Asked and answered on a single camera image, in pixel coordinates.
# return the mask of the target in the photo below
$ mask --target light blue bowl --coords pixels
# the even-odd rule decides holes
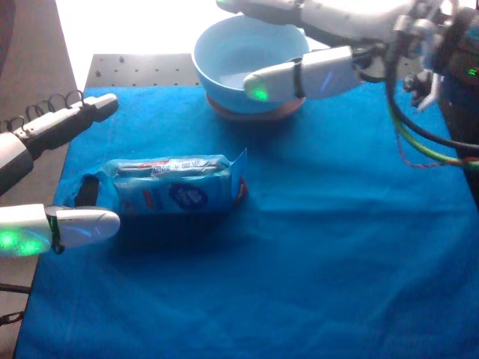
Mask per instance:
[[[308,42],[295,26],[235,16],[208,28],[192,57],[201,84],[217,104],[236,113],[257,114],[283,104],[249,99],[242,88],[244,78],[307,52]]]

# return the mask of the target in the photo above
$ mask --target gray floor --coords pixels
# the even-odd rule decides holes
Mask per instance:
[[[0,120],[23,114],[25,107],[66,93],[75,80],[55,0],[16,0],[13,41],[0,79]],[[0,197],[0,206],[51,203],[67,148],[44,153],[18,186]],[[0,282],[29,286],[37,258],[0,260]],[[0,292],[0,315],[25,308],[26,295]],[[0,327],[0,359],[11,358],[20,323]]]

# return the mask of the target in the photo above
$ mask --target wet wipes package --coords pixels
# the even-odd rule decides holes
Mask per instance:
[[[102,172],[118,193],[120,214],[225,212],[248,190],[247,151],[234,162],[222,155],[114,160]]]

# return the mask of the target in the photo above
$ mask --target blue fabric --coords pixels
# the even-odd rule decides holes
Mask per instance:
[[[382,85],[280,123],[224,122],[200,88],[88,95],[112,90],[120,110],[73,141],[57,203],[110,159],[245,147],[249,197],[41,256],[17,358],[479,358],[475,204],[461,170],[402,163]],[[418,121],[447,135],[438,108]]]

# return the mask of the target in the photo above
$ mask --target bowl rim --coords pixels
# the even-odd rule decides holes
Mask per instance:
[[[201,37],[204,35],[205,32],[207,32],[208,30],[210,30],[213,26],[217,26],[218,24],[221,24],[222,22],[227,22],[227,21],[231,21],[232,19],[237,19],[237,18],[244,18],[244,19],[251,19],[250,17],[247,17],[243,14],[238,14],[236,16],[231,16],[231,17],[228,17],[227,19],[223,19],[221,21],[218,21],[218,22],[215,22],[213,25],[209,26],[205,31],[203,31],[200,36],[196,39],[195,41],[195,45],[193,46],[193,51],[192,51],[192,60],[193,60],[193,64],[195,65],[195,69],[202,75],[204,76],[206,79],[208,79],[209,81],[211,81],[213,84],[215,85],[218,85],[219,87],[221,88],[225,88],[225,89],[228,89],[228,90],[233,90],[233,91],[236,91],[238,93],[245,93],[245,90],[244,89],[239,89],[239,88],[230,88],[229,86],[226,86],[224,84],[221,84],[215,80],[213,80],[212,78],[210,78],[209,76],[207,76],[206,73],[204,73],[204,71],[198,66],[198,62],[196,61],[196,55],[195,55],[195,50],[196,50],[196,47],[198,45],[198,41],[201,39]],[[306,36],[301,32],[301,30],[299,28],[297,28],[296,26],[293,26],[295,28],[296,31],[298,31],[298,33],[300,33],[304,39],[305,39],[305,43],[306,43],[306,46],[308,47],[308,51],[310,51],[311,49],[309,48],[309,44],[308,44],[308,40],[306,39]]]

